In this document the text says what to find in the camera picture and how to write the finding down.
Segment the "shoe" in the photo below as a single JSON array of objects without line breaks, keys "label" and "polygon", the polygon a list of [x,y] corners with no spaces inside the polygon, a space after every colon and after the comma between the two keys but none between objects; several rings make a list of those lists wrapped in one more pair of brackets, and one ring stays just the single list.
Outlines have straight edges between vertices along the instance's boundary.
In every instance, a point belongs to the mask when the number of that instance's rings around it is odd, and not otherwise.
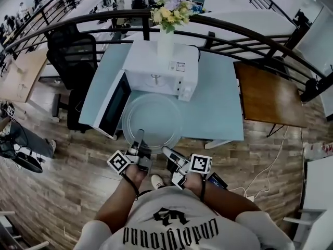
[{"label": "shoe", "polygon": [[56,146],[57,146],[56,141],[55,140],[51,140],[50,146],[52,147],[52,151],[53,151],[53,154],[54,154],[54,152],[56,150]]},{"label": "shoe", "polygon": [[165,186],[162,178],[156,174],[151,176],[151,184],[155,190]]}]

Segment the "vase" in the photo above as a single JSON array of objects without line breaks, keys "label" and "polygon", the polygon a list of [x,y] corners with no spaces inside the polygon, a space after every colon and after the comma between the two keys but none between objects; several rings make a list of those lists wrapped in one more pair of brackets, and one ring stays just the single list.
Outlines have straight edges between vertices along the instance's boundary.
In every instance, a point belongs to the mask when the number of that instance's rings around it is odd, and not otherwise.
[{"label": "vase", "polygon": [[160,29],[157,41],[157,56],[159,59],[170,60],[173,56],[173,31],[167,33],[166,30]]}]

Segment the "blue tabletop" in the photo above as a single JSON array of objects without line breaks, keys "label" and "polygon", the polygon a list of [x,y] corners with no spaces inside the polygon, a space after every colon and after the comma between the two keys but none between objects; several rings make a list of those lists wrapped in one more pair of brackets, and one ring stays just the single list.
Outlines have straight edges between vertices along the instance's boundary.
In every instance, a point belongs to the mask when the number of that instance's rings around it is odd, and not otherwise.
[{"label": "blue tabletop", "polygon": [[[110,45],[104,53],[87,94],[80,123],[89,124],[88,120],[94,119],[92,112],[100,107],[96,96],[104,99],[103,94],[107,93],[112,83],[110,80],[122,68],[130,47],[130,44]],[[143,94],[145,92],[132,91],[130,101]],[[172,95],[168,97],[182,114],[183,137],[244,140],[240,98],[231,58],[201,51],[198,85],[190,102],[179,101]]]}]

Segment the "electrical outlet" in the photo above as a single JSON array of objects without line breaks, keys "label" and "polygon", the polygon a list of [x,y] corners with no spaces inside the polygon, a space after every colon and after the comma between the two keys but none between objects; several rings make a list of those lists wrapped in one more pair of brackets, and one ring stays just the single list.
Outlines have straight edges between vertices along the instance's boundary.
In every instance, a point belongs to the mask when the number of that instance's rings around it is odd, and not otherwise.
[{"label": "electrical outlet", "polygon": [[254,202],[254,195],[248,196],[247,199],[250,200],[250,201],[252,201],[252,202]]}]

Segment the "black wristband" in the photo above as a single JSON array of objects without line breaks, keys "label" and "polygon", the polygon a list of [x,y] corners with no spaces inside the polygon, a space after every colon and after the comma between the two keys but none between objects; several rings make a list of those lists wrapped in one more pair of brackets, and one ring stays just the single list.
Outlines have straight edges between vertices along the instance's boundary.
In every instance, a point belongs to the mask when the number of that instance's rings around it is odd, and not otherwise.
[{"label": "black wristband", "polygon": [[138,188],[135,186],[133,181],[131,181],[131,179],[124,172],[120,173],[120,175],[133,187],[135,195],[136,195],[136,199],[137,199],[140,194]]},{"label": "black wristband", "polygon": [[200,194],[200,200],[203,202],[204,200],[204,191],[206,189],[206,179],[202,178],[202,184],[201,184],[201,194]]}]

